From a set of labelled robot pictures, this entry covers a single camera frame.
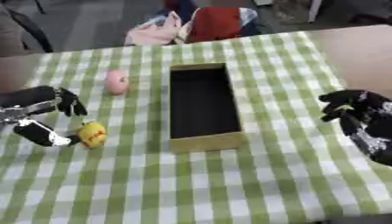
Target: yellow ball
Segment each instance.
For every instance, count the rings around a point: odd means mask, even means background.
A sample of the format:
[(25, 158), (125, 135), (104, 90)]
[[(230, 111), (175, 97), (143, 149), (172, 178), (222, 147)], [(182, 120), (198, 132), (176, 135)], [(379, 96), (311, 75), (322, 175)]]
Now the yellow ball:
[(98, 122), (87, 122), (79, 129), (78, 136), (91, 149), (104, 145), (107, 138), (105, 128)]

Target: open box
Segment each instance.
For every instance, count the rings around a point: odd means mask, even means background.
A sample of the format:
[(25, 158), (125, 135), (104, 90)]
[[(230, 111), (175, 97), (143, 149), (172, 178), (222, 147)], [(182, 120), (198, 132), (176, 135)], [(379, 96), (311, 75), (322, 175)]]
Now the open box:
[(225, 64), (172, 66), (171, 149), (174, 152), (233, 149), (244, 140)]

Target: pink ball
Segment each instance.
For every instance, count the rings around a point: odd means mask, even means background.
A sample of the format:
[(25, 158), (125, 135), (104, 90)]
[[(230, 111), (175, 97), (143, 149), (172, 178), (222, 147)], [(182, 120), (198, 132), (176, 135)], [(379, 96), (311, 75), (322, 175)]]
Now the pink ball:
[(108, 71), (105, 79), (105, 88), (112, 95), (121, 95), (128, 90), (129, 80), (122, 70)]

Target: table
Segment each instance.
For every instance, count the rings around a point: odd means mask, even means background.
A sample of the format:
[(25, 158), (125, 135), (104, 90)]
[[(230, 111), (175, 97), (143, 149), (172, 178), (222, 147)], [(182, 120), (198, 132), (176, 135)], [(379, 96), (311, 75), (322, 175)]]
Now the table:
[[(173, 155), (168, 148), (169, 65), (227, 62), (249, 143)], [(103, 91), (108, 69), (133, 90)], [(32, 86), (80, 95), (85, 120), (108, 127), (102, 150), (42, 149), (5, 129), (0, 222), (285, 223), (392, 211), (392, 170), (364, 158), (317, 96), (342, 88), (306, 32), (166, 47), (47, 54)], [(81, 119), (41, 120), (69, 130)]]
[(350, 88), (369, 89), (392, 98), (390, 26), (313, 31), (311, 35)]

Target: chair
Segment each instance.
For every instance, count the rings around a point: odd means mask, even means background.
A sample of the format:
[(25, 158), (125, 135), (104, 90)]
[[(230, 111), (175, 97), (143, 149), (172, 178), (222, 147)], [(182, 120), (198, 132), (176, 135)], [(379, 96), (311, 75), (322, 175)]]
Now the chair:
[(47, 36), (34, 22), (32, 22), (27, 16), (14, 10), (8, 10), (8, 12), (15, 22), (17, 22), (21, 27), (24, 28), (25, 31), (30, 33), (30, 35), (32, 35), (37, 40), (46, 53), (53, 52), (52, 45), (50, 44)]

